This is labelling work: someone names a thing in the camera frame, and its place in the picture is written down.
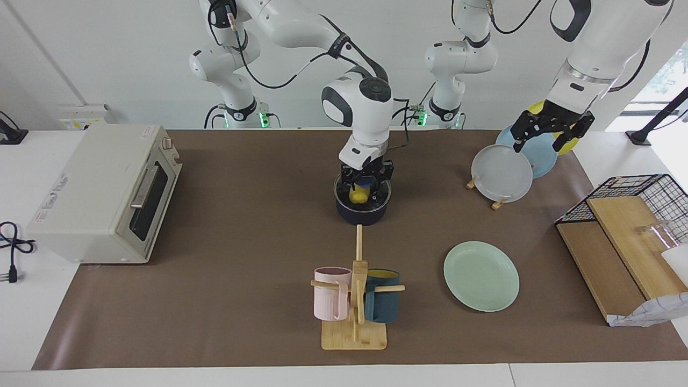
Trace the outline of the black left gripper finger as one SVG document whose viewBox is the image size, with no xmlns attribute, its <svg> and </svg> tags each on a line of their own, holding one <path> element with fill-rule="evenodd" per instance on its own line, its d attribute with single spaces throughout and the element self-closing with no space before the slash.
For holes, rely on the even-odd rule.
<svg viewBox="0 0 688 387">
<path fill-rule="evenodd" d="M 585 136 L 592 123 L 592 120 L 578 120 L 570 125 L 567 130 L 554 133 L 553 149 L 557 155 L 570 152 L 578 141 Z"/>
<path fill-rule="evenodd" d="M 511 136 L 514 139 L 513 149 L 520 153 L 526 142 L 538 137 L 539 127 L 536 119 L 518 119 L 511 127 Z"/>
</svg>

